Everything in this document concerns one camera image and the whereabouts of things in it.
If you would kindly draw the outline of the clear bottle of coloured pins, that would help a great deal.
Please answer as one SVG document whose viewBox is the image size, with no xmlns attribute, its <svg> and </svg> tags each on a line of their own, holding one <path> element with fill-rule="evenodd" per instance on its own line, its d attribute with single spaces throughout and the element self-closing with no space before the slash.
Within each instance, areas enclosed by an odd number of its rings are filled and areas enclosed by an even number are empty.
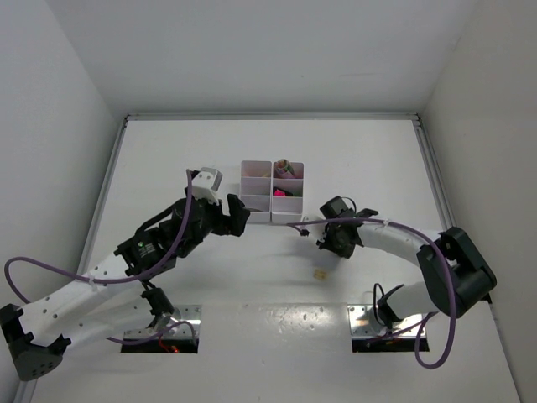
<svg viewBox="0 0 537 403">
<path fill-rule="evenodd" d="M 274 162 L 274 176 L 280 179 L 294 179 L 295 171 L 292 164 L 287 159 Z"/>
</svg>

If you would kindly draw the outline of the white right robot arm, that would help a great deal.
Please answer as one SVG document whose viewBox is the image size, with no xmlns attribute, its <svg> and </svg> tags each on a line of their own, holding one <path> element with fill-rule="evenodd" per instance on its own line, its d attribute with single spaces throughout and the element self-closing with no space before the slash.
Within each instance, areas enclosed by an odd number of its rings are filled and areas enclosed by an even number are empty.
<svg viewBox="0 0 537 403">
<path fill-rule="evenodd" d="M 423 280 L 398 285 L 374 303 L 380 325 L 391 328 L 414 314 L 441 312 L 462 317 L 498 283 L 469 235 L 459 227 L 423 233 L 395 222 L 377 220 L 372 209 L 357 212 L 335 196 L 320 207 L 328 220 L 319 249 L 350 259 L 357 246 L 382 250 L 420 269 Z"/>
</svg>

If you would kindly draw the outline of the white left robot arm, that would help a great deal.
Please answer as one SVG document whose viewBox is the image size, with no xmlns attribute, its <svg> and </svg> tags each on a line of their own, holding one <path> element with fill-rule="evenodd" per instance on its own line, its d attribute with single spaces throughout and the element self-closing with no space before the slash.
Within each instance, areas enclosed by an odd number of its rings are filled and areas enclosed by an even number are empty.
<svg viewBox="0 0 537 403">
<path fill-rule="evenodd" d="M 210 234 L 242 236 L 250 212 L 234 194 L 227 195 L 227 206 L 225 213 L 219 201 L 179 199 L 84 275 L 37 301 L 4 306 L 1 330 L 19 379 L 48 374 L 66 351 L 111 337 L 137 315 L 156 322 L 172 313 L 165 293 L 149 282 Z"/>
</svg>

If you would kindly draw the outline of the pink black highlighter marker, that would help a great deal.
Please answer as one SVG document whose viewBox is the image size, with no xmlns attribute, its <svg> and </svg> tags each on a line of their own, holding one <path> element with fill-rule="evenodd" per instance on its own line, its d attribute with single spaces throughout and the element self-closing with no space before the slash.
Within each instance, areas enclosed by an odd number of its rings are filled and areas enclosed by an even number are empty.
<svg viewBox="0 0 537 403">
<path fill-rule="evenodd" d="M 287 197 L 287 194 L 285 191 L 282 191 L 278 188 L 274 188 L 273 196 L 274 197 Z"/>
</svg>

